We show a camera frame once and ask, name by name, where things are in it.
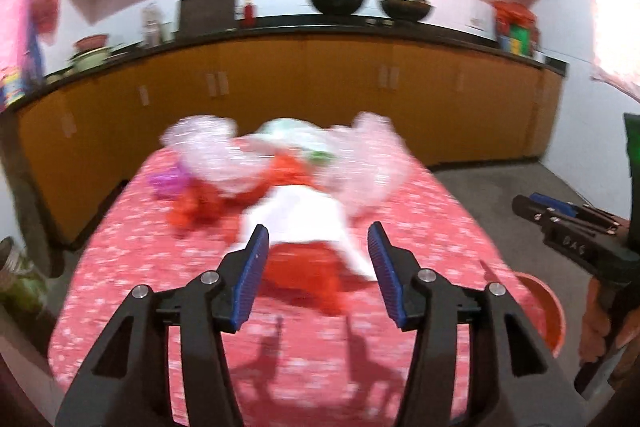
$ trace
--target pink curtain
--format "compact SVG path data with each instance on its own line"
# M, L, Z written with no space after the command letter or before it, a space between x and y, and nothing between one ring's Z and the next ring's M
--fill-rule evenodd
M20 96L31 0L0 0L0 79L4 99Z
M591 0L594 78L640 102L640 0Z

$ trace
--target white cloth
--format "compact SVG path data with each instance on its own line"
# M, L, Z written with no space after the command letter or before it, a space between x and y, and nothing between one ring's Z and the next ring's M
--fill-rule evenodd
M238 241L228 251L242 250L256 225L267 227L271 246L327 243L352 273L376 280L369 257L354 245L344 207L324 192L303 185L273 187L257 204L242 213Z

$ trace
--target silver screw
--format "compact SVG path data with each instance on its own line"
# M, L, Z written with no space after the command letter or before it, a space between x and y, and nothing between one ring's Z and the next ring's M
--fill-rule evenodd
M418 279L424 282L433 282L437 279L436 272L429 269L423 269L418 272Z
M220 275L218 275L218 272L214 272L213 270L204 272L200 276L200 282L203 284L213 284L218 282L219 279L220 279Z
M507 288L502 286L499 282L492 282L489 285L489 291L496 297L500 297L507 293Z
M131 290L131 295L133 295L136 299L142 299L143 297L146 297L148 293L149 286L147 286L146 284L139 284Z

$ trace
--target floral tablecloth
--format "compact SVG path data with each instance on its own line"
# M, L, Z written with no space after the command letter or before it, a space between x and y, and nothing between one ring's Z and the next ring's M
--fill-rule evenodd
M542 310L478 224L429 171L412 158L407 161L409 181L353 223L362 251L367 251L368 226L379 220L394 245L412 250L422 267L435 269L452 283L482 289L489 267L533 324L543 328ZM180 287L220 262L228 241L224 224L175 237L165 219L169 203L157 200L146 183L150 172L174 162L168 150L150 156L82 254L49 346L50 366L65 389L133 286L146 283L155 291ZM415 334L395 327L375 283L346 293L344 301L346 315L328 317L304 302L261 292L242 330L223 334L247 425L392 424ZM171 328L172 407L174 419L187 425L179 342L178 328ZM466 407L468 348L468 336L460 327L453 416Z

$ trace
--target lower cabinet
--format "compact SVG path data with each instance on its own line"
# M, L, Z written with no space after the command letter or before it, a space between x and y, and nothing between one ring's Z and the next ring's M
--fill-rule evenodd
M180 118L349 125L390 118L427 166L542 155L562 79L506 58L354 36L235 39L150 56L62 87L19 110L33 178L72 242Z

